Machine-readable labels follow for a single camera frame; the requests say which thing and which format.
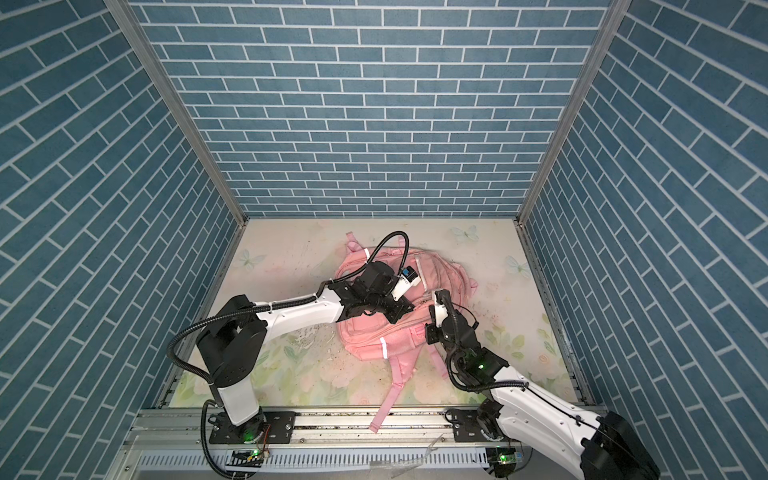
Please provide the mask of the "pink student backpack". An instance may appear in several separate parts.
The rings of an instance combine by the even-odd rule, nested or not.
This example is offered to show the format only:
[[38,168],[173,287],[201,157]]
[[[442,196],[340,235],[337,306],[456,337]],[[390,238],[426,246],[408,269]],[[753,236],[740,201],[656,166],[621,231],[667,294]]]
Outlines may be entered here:
[[377,300],[376,311],[365,308],[359,315],[338,324],[344,348],[361,361],[388,360],[390,390],[369,424],[376,433],[412,378],[421,350],[427,346],[426,325],[431,321],[433,293],[447,290],[454,303],[466,307],[477,282],[465,268],[436,252],[382,247],[377,253],[363,247],[353,233],[347,234],[346,257],[336,275],[354,271],[349,290],[366,300]]

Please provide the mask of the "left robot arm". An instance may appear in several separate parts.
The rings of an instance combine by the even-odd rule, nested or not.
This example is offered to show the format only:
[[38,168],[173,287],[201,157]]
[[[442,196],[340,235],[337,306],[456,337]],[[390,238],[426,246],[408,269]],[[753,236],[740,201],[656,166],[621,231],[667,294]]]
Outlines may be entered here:
[[265,343],[364,314],[381,313],[396,323],[414,310],[405,294],[420,283],[420,274],[412,266],[395,270],[373,261],[322,282],[316,293],[306,297],[261,304],[249,302],[244,295],[231,298],[196,339],[210,376],[207,383],[225,413],[224,425],[236,429],[244,443],[262,436],[266,419],[250,376]]

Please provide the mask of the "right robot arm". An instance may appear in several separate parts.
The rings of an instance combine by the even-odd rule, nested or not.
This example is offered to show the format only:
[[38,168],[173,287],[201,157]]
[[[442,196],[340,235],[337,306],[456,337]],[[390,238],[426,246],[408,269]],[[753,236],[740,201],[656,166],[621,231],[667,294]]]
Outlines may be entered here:
[[535,385],[481,345],[454,305],[429,307],[427,342],[439,343],[454,387],[487,397],[478,413],[491,437],[507,437],[569,471],[577,479],[658,479],[660,469],[621,415],[598,414]]

